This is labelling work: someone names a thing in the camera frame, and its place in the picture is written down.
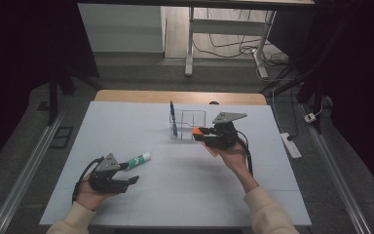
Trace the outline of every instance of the wooden table edge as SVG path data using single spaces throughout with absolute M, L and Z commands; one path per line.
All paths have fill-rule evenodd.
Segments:
M 207 92 L 173 92 L 173 91 L 129 91 L 100 90 L 94 101 L 147 102 L 147 103 L 189 103 L 232 105 L 266 105 L 267 101 L 261 94 L 243 93 L 207 93 Z

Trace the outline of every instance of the marker pen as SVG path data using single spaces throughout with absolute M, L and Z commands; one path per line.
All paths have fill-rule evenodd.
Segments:
M 135 168 L 136 166 L 140 165 L 140 164 L 143 164 L 145 163 L 145 161 L 148 161 L 151 159 L 151 153 L 150 152 L 146 152 L 146 153 L 143 153 L 133 159 L 130 159 L 128 160 L 127 163 L 129 163 L 129 167 L 127 168 L 127 170 L 129 169 L 133 169 Z

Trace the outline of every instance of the power strip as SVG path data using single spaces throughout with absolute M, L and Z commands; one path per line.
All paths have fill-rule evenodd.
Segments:
M 302 155 L 299 152 L 299 149 L 297 149 L 296 144 L 294 144 L 293 140 L 288 140 L 287 137 L 289 137 L 289 134 L 284 133 L 280 134 L 281 139 L 283 140 L 284 146 L 286 147 L 287 153 L 290 155 L 292 159 L 301 158 Z

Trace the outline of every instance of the sleeve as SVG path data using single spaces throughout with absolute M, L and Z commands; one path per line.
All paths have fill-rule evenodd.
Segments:
M 254 234 L 298 233 L 284 208 L 262 187 L 249 191 L 244 201 L 250 208 L 251 229 Z
M 94 215 L 95 212 L 74 202 L 65 218 L 57 220 L 48 229 L 47 234 L 88 234 L 88 226 Z

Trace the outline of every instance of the metal frame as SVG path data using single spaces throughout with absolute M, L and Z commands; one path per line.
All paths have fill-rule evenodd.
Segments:
M 194 19 L 194 7 L 189 9 L 189 32 L 188 46 L 186 56 L 185 76 L 193 75 L 193 35 L 194 33 L 210 33 L 210 34 L 228 34 L 228 35 L 248 35 L 260 36 L 260 42 L 257 50 L 253 51 L 253 57 L 257 65 L 257 70 L 262 79 L 269 76 L 261 58 L 264 45 L 272 26 L 273 18 L 276 12 L 269 12 L 266 22 L 254 21 L 233 21 L 219 19 Z
M 141 6 L 172 6 L 172 7 L 197 7 L 197 8 L 222 8 L 267 11 L 294 11 L 311 12 L 325 9 L 344 8 L 344 4 L 327 4 L 317 6 L 310 3 L 286 3 L 283 1 L 246 1 L 246 0 L 79 0 L 78 3 L 118 4 Z
M 29 156 L 28 161 L 23 167 L 22 172 L 15 182 L 15 185 L 12 187 L 11 192 L 2 205 L 0 209 L 0 233 L 5 233 L 9 224 L 11 223 L 20 201 L 22 200 L 29 183 L 33 179 L 35 172 L 38 170 L 38 167 L 44 158 L 48 147 L 50 146 L 51 140 L 53 139 L 56 129 L 62 121 L 70 102 L 71 98 L 66 97 L 66 100 L 61 103 L 59 113 L 53 121 L 53 124 L 45 128 L 38 143 Z

